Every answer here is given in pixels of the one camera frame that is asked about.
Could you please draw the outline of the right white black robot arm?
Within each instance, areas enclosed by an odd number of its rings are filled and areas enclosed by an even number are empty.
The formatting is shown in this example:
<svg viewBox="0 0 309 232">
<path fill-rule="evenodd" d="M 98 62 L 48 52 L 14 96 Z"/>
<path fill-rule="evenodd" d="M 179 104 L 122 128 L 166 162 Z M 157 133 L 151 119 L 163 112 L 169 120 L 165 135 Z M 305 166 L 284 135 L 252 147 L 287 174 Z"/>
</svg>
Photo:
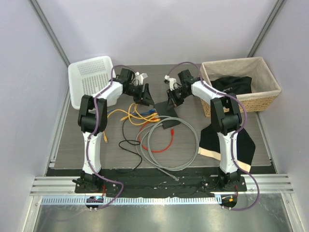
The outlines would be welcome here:
<svg viewBox="0 0 309 232">
<path fill-rule="evenodd" d="M 194 78 L 189 70 L 178 73 L 178 77 L 180 84 L 169 75 L 164 77 L 164 82 L 169 85 L 167 109 L 181 105 L 184 99 L 191 95 L 210 105 L 211 126 L 218 135 L 221 156 L 218 187 L 224 191 L 231 190 L 240 181 L 237 136 L 241 129 L 242 117 L 239 101 L 235 96 L 211 87 L 206 81 Z"/>
</svg>

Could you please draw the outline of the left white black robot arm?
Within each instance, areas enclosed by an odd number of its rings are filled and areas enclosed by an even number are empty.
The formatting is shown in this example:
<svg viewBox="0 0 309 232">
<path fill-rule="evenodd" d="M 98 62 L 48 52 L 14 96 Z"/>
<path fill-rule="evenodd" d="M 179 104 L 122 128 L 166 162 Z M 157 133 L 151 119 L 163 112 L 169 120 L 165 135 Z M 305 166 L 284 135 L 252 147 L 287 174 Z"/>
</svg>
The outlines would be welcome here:
<svg viewBox="0 0 309 232">
<path fill-rule="evenodd" d="M 137 104 L 154 105 L 149 85 L 143 83 L 147 77 L 146 73 L 134 72 L 124 66 L 107 86 L 92 95 L 82 96 L 78 126 L 84 138 L 84 164 L 80 177 L 73 180 L 76 193 L 97 193 L 107 181 L 100 175 L 100 145 L 108 123 L 108 106 L 115 105 L 122 94 L 133 97 Z"/>
</svg>

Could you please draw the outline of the black network switch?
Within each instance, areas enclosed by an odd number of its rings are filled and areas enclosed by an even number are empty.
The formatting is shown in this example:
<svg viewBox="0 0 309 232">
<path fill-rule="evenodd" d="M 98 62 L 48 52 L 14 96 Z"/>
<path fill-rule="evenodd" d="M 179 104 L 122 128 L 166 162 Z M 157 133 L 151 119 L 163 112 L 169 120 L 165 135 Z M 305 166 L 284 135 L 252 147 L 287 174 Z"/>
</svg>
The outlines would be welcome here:
<svg viewBox="0 0 309 232">
<path fill-rule="evenodd" d="M 154 108 L 156 112 L 158 113 L 160 119 L 167 119 L 167 117 L 164 117 L 164 116 L 178 117 L 174 108 L 168 109 L 168 101 L 162 101 L 162 102 L 156 103 L 154 105 Z M 174 120 L 174 119 L 165 120 L 162 122 L 162 127 L 164 130 L 171 129 L 178 125 L 180 125 L 180 121 Z"/>
</svg>

